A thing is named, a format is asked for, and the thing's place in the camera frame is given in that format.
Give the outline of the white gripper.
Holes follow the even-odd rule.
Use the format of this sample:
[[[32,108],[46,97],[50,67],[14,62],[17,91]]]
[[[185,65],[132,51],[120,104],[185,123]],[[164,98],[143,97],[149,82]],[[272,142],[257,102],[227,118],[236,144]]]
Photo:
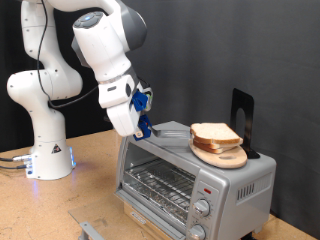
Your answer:
[[[136,140],[144,136],[141,130],[137,131],[140,112],[131,102],[136,90],[141,90],[139,80],[135,74],[126,74],[111,83],[98,85],[100,106],[107,111],[109,120],[119,135],[134,134]]]

